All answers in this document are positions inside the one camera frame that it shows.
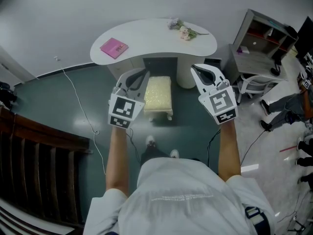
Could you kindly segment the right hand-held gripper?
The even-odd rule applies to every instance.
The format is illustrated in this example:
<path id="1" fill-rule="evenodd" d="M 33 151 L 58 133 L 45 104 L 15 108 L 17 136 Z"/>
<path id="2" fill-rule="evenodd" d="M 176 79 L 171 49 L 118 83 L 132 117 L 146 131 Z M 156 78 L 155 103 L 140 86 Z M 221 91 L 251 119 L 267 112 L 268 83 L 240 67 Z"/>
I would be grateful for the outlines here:
<path id="1" fill-rule="evenodd" d="M 238 116 L 235 93 L 221 70 L 208 64 L 194 64 L 190 71 L 201 94 L 198 100 L 215 122 L 221 125 L 235 119 Z M 208 91 L 206 87 L 211 84 L 217 86 Z"/>

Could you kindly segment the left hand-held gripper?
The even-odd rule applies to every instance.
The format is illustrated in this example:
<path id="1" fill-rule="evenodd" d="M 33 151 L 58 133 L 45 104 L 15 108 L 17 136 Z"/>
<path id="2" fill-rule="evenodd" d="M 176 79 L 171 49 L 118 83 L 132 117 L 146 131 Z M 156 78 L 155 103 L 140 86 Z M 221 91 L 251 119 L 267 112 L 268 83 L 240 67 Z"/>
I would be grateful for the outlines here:
<path id="1" fill-rule="evenodd" d="M 109 125 L 129 129 L 145 106 L 149 77 L 150 72 L 145 68 L 133 69 L 120 76 L 109 100 Z"/>

